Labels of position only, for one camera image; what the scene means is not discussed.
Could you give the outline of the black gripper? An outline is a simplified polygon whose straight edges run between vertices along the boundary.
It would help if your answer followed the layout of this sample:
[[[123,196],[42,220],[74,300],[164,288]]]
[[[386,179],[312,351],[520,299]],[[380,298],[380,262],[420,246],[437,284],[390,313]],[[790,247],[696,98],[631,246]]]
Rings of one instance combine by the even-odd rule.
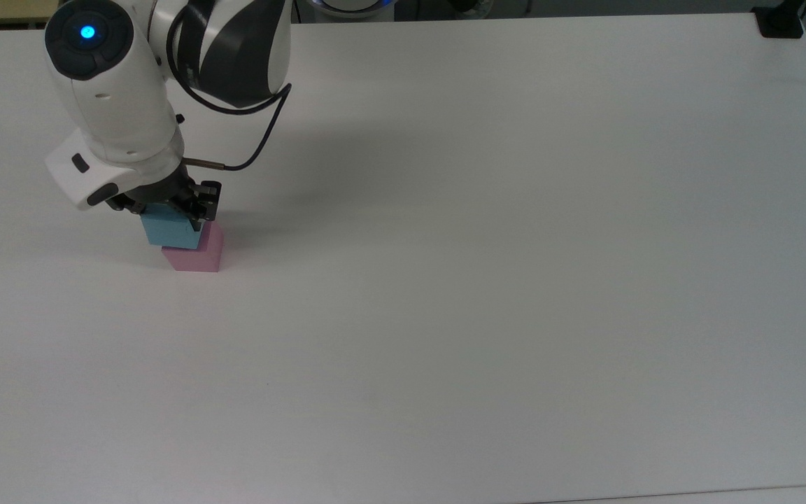
[[[193,184],[188,169],[177,167],[162,181],[137,186],[108,199],[114,211],[128,211],[141,215],[149,204],[166,204],[180,214],[191,213],[191,226],[201,232],[205,223],[214,221],[218,215],[222,184],[218,181],[202,181]]]

